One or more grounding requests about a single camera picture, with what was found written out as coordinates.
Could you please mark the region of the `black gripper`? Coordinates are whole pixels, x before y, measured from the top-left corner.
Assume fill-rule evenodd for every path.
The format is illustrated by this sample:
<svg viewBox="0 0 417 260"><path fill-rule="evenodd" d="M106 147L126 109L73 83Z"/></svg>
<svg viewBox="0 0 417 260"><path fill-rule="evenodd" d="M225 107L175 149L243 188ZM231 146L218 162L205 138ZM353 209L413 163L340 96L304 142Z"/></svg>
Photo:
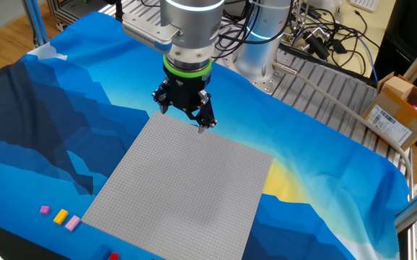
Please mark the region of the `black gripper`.
<svg viewBox="0 0 417 260"><path fill-rule="evenodd" d="M188 118L198 123L198 133L202 134L217 124L211 95L205 91L210 81L211 73L192 78L169 73L167 79L152 93L152 97L159 104L162 114L168 111L171 104L178 109L185 109Z"/></svg>

